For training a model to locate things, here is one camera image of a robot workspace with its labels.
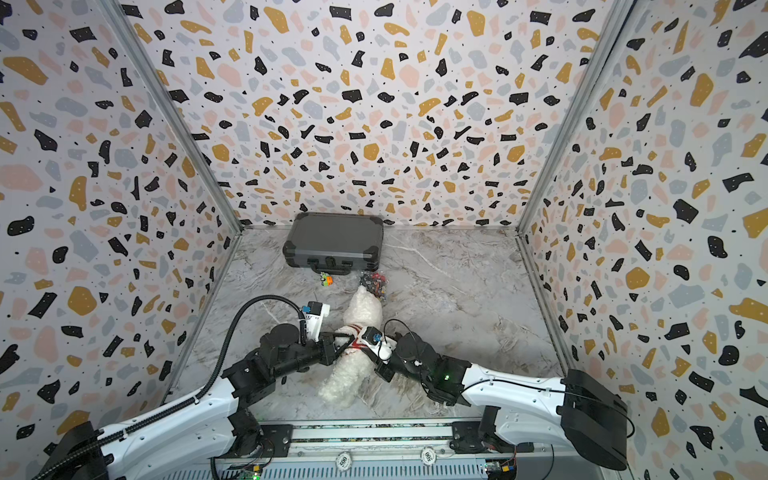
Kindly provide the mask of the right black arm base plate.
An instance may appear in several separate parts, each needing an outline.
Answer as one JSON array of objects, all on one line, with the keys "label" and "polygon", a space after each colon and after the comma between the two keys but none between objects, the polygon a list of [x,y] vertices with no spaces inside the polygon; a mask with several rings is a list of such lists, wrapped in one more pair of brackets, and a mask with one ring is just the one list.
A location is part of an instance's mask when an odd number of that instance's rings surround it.
[{"label": "right black arm base plate", "polygon": [[488,433],[481,421],[456,421],[451,424],[451,429],[449,447],[457,454],[520,454],[535,450],[531,442],[511,444],[496,434]]}]

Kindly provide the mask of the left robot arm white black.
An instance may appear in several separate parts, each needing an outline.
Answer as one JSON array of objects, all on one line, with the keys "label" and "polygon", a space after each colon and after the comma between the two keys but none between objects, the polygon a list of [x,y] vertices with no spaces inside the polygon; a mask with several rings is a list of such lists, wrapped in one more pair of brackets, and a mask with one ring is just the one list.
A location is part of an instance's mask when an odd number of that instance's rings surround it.
[{"label": "left robot arm white black", "polygon": [[237,458],[274,445],[250,408],[278,382],[315,364],[329,366],[354,335],[322,332],[306,339],[283,323],[258,348],[206,385],[133,419],[74,427],[55,446],[39,479],[159,479],[194,460]]}]

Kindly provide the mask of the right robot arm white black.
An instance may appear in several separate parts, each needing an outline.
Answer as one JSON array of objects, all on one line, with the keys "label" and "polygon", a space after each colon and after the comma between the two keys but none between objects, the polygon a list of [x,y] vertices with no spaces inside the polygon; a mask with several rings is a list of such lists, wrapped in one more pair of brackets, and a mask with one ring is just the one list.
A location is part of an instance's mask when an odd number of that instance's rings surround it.
[{"label": "right robot arm white black", "polygon": [[563,378],[498,372],[439,354],[415,333],[392,338],[374,327],[364,331],[361,342],[385,381],[403,375],[436,403],[482,407],[488,428],[481,438],[496,450],[526,441],[510,420],[498,420],[506,410],[551,425],[550,432],[540,434],[539,443],[564,441],[595,465],[628,469],[627,440],[634,424],[627,405],[584,371],[571,369]]}]

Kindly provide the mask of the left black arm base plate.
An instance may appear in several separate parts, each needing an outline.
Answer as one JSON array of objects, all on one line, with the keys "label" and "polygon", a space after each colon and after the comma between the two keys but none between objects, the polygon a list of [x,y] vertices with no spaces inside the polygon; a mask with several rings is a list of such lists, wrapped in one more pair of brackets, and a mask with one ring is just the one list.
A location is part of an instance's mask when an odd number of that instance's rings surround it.
[{"label": "left black arm base plate", "polygon": [[294,426],[292,424],[257,424],[235,435],[225,458],[284,458],[288,455]]}]

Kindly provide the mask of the white teddy bear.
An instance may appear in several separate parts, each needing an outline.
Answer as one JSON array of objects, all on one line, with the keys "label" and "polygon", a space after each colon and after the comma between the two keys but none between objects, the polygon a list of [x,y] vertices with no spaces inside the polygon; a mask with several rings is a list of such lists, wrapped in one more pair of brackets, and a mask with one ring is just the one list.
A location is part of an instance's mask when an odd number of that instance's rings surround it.
[{"label": "white teddy bear", "polygon": [[319,397],[331,406],[348,408],[357,397],[364,381],[374,373],[378,360],[369,358],[370,343],[364,334],[371,329],[380,333],[383,326],[383,310],[380,299],[366,287],[359,286],[342,316],[343,325],[336,330],[340,334],[354,336],[353,342],[334,362],[332,372],[318,391]]}]

